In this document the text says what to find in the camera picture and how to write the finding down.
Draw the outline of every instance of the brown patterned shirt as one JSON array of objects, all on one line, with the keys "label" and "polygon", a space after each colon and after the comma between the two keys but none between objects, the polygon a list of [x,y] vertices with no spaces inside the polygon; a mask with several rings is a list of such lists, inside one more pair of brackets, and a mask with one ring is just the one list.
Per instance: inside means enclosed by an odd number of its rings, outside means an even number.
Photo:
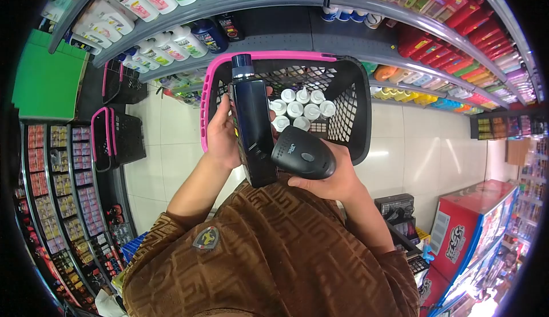
[{"label": "brown patterned shirt", "polygon": [[190,230],[162,213],[126,270],[129,315],[418,316],[403,253],[374,257],[333,201],[285,182],[243,182]]}]

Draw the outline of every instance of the barcode scanner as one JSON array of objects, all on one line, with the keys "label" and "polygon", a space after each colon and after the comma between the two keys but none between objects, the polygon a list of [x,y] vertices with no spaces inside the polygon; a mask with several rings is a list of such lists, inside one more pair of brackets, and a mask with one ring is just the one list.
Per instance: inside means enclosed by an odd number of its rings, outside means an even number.
[{"label": "barcode scanner", "polygon": [[335,156],[330,148],[316,136],[291,125],[278,136],[271,161],[304,179],[326,179],[335,172]]}]

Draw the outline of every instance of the dark blue bottle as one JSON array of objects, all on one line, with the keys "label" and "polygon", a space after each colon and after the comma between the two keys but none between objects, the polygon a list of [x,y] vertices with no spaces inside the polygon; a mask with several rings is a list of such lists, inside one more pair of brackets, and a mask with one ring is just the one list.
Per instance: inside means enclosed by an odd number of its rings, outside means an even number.
[{"label": "dark blue bottle", "polygon": [[223,53],[229,47],[227,36],[221,33],[217,25],[209,19],[195,21],[190,32],[196,36],[212,53]]}]

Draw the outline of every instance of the dark blue shampoo bottle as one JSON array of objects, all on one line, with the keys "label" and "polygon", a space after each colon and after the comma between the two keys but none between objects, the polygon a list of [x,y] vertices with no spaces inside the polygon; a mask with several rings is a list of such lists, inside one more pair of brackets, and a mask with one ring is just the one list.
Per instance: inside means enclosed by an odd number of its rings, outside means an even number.
[{"label": "dark blue shampoo bottle", "polygon": [[212,53],[223,53],[229,47],[227,36],[219,31],[216,23],[209,19],[195,21],[190,32],[196,36]]},{"label": "dark blue shampoo bottle", "polygon": [[233,81],[229,83],[230,109],[237,135],[238,151],[246,178],[254,188],[276,182],[276,165],[271,161],[275,146],[269,119],[265,82],[255,78],[248,53],[232,57]]}]

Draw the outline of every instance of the tiled floor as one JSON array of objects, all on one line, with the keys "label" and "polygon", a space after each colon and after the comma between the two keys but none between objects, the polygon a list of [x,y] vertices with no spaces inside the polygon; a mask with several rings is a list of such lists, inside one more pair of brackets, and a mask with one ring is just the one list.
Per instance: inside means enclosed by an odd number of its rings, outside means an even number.
[{"label": "tiled floor", "polygon": [[[175,191],[193,170],[203,151],[198,109],[149,86],[148,98],[128,106],[143,121],[147,157],[125,166],[132,214],[139,233],[147,231],[166,210]],[[504,141],[470,139],[469,118],[408,107],[372,105],[372,141],[368,157],[355,167],[373,198],[399,193],[415,197],[417,225],[430,231],[437,197],[485,179],[517,177],[504,162]],[[217,198],[219,206],[244,179],[233,171]]]}]

